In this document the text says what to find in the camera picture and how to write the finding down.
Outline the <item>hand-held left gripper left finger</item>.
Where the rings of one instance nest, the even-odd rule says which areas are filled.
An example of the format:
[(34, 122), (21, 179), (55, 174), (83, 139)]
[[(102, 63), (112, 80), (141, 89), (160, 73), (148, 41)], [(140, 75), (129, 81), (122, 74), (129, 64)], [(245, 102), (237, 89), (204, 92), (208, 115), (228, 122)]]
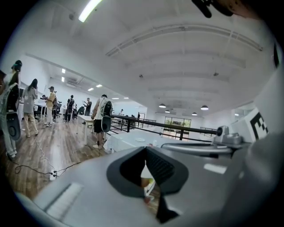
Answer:
[(123, 196), (133, 198), (145, 197), (141, 186), (141, 173), (145, 167), (144, 147), (118, 152), (121, 157), (107, 167), (106, 177), (111, 186)]

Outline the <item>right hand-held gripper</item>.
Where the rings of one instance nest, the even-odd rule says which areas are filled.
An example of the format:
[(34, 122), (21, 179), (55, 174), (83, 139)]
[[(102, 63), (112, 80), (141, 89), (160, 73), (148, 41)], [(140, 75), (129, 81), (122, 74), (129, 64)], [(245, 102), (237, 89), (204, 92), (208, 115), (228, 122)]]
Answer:
[(284, 52), (274, 44), (276, 71), (254, 100), (255, 108), (241, 120), (217, 129), (215, 155), (232, 155), (268, 134), (284, 132)]

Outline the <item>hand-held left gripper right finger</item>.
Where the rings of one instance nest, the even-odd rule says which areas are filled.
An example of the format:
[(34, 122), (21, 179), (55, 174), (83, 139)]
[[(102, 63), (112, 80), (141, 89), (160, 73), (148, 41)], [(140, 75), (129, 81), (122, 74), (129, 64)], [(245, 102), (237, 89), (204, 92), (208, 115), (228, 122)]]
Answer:
[(145, 148), (145, 161), (147, 168), (160, 188), (156, 217), (161, 223), (165, 223), (179, 216), (177, 212), (168, 208), (165, 197), (181, 190), (189, 177), (189, 171), (181, 162), (151, 147)]

